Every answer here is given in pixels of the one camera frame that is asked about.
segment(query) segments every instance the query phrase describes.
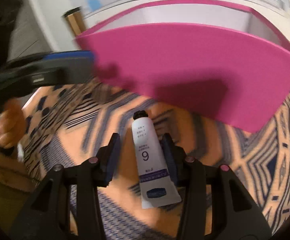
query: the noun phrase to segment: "silver screw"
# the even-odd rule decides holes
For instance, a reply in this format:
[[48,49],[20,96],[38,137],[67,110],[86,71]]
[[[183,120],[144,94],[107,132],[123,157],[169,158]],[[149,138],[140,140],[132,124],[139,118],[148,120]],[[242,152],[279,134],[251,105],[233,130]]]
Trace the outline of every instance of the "silver screw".
[[97,157],[91,157],[88,159],[88,161],[91,163],[91,164],[94,164],[94,163],[97,163],[98,162],[98,158]]
[[195,158],[193,156],[186,156],[185,161],[187,163],[193,163],[195,161]]
[[53,167],[53,170],[54,171],[60,171],[61,169],[63,169],[63,165],[61,165],[61,164],[56,164]]

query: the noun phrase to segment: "hand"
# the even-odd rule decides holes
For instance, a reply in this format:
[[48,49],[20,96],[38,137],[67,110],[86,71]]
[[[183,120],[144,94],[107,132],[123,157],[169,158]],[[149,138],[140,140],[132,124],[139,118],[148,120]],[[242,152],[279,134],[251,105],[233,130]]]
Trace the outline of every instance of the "hand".
[[26,121],[18,99],[13,98],[4,104],[0,114],[0,147],[8,149],[16,146],[23,137]]

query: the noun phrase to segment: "cream tube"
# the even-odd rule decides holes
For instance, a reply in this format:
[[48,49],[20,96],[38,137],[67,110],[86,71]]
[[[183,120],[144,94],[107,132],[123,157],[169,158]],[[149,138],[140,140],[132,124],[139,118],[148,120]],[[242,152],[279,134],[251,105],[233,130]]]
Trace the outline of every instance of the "cream tube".
[[141,187],[142,208],[181,201],[167,170],[154,124],[145,111],[137,111],[132,123],[133,140]]

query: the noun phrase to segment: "tube cap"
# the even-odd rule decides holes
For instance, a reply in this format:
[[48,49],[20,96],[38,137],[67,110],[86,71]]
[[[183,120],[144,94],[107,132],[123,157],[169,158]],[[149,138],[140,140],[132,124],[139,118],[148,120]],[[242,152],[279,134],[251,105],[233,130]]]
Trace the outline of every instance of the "tube cap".
[[148,117],[148,114],[145,110],[137,111],[133,114],[133,119],[136,120],[141,117]]

